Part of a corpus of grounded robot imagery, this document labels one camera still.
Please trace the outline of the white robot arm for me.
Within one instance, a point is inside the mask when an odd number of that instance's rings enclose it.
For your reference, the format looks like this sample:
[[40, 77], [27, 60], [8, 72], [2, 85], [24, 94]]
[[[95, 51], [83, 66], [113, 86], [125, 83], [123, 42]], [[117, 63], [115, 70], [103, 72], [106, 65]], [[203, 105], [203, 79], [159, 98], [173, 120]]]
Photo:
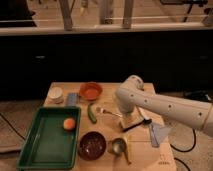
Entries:
[[129, 76], [115, 91], [118, 108], [131, 114], [135, 106], [169, 117], [213, 137], [213, 104], [143, 90], [144, 82], [137, 75]]

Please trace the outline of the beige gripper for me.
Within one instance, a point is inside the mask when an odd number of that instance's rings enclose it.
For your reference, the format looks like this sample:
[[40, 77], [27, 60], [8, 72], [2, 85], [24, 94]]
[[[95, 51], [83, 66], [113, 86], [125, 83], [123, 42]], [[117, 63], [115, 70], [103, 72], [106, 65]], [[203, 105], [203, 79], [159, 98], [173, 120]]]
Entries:
[[127, 129], [132, 126], [135, 126], [139, 122], [140, 122], [140, 117], [137, 113], [124, 115], [120, 120], [120, 123], [123, 129]]

